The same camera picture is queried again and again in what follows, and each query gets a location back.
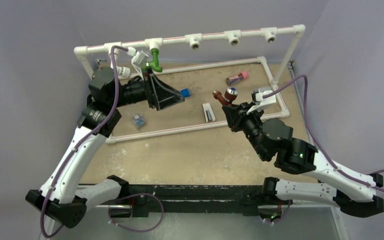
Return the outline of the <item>brown water faucet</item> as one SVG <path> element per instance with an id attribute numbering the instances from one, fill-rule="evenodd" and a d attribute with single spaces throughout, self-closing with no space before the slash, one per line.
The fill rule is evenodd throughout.
<path id="1" fill-rule="evenodd" d="M 238 97 L 238 91 L 234 87 L 228 87 L 224 93 L 214 90 L 212 95 L 223 106 L 231 106 L 233 101 Z"/>

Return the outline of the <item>white PVC pipe frame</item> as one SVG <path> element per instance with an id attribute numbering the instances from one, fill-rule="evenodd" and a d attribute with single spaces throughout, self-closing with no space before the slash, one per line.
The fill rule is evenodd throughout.
<path id="1" fill-rule="evenodd" d="M 95 46 L 76 46 L 73 49 L 73 52 L 77 59 L 81 62 L 84 70 L 89 75 L 89 78 L 92 79 L 93 68 L 91 64 L 88 62 L 87 57 L 96 53 L 108 53 L 110 52 L 110 48 L 113 46 L 124 47 L 124 48 L 149 48 L 152 50 L 160 50 L 162 46 L 168 45 L 176 45 L 176 44 L 189 44 L 191 49 L 198 49 L 201 46 L 201 43 L 204 41 L 215 41 L 215 40 L 226 40 L 229 42 L 231 46 L 235 46 L 239 43 L 241 38 L 247 37 L 262 37 L 265 42 L 272 43 L 276 40 L 278 35 L 285 34 L 293 34 L 293 39 L 288 47 L 281 64 L 279 66 L 278 72 L 275 76 L 272 75 L 272 72 L 269 68 L 267 59 L 264 56 L 258 56 L 253 58 L 245 58 L 238 60 L 230 60 L 230 61 L 221 61 L 221 62 L 213 62 L 213 63 L 204 63 L 198 65 L 190 65 L 183 67 L 175 67 L 163 69 L 161 72 L 157 72 L 157 75 L 164 74 L 174 74 L 174 73 L 182 73 L 189 71 L 197 71 L 197 70 L 206 70 L 212 68 L 221 68 L 221 67 L 230 67 L 234 65 L 243 65 L 243 64 L 261 64 L 264 68 L 265 74 L 269 80 L 269 85 L 272 90 L 278 89 L 279 79 L 281 77 L 282 72 L 287 66 L 288 61 L 291 59 L 292 54 L 294 53 L 295 48 L 297 47 L 300 39 L 303 37 L 306 30 L 306 26 L 304 24 L 297 24 L 293 26 L 287 27 L 264 27 L 260 29 L 250 29 L 250 30 L 227 30 L 224 32 L 217 33 L 193 33 L 187 34 L 184 36 L 176 36 L 176 37 L 157 37 L 157 38 L 147 38 L 145 40 L 140 41 L 130 41 L 130 42 L 108 42 L 102 45 Z M 268 120 L 273 118 L 287 118 L 290 116 L 290 111 L 286 106 L 286 103 L 280 93 L 275 95 L 276 103 L 279 104 L 280 111 L 275 113 L 264 114 L 261 116 L 261 120 Z M 119 142 L 126 142 L 132 140 L 146 139 L 151 137 L 161 137 L 173 134 L 180 134 L 192 131 L 213 129 L 227 126 L 226 121 L 216 121 L 216 122 L 207 122 L 198 125 L 190 125 L 184 127 L 176 127 L 165 130 L 157 130 L 145 133 L 138 134 L 130 134 L 124 136 L 113 136 L 110 134 L 110 137 L 106 140 L 107 144 L 115 144 Z"/>

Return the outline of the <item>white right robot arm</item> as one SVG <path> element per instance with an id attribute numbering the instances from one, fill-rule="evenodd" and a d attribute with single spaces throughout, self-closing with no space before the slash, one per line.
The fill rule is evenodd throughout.
<path id="1" fill-rule="evenodd" d="M 290 175 L 303 175 L 317 183 L 294 182 L 266 177 L 260 196 L 268 204 L 304 200 L 337 207 L 346 215 L 367 218 L 384 212 L 384 199 L 376 187 L 383 186 L 378 173 L 358 173 L 339 163 L 330 163 L 312 144 L 293 137 L 294 129 L 281 119 L 261 120 L 261 113 L 247 113 L 252 104 L 224 105 L 227 125 L 243 132 L 258 158 Z"/>

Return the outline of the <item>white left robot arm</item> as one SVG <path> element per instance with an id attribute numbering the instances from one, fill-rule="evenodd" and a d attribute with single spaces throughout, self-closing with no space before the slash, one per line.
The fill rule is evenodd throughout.
<path id="1" fill-rule="evenodd" d="M 147 102 L 160 111 L 184 101 L 181 92 L 159 80 L 151 68 L 121 84 L 112 68 L 103 67 L 93 72 L 88 88 L 87 106 L 60 163 L 40 189 L 30 190 L 25 197 L 42 217 L 70 229 L 88 210 L 111 200 L 122 205 L 129 199 L 128 183 L 114 175 L 78 190 L 92 158 L 122 117 L 119 107 Z"/>

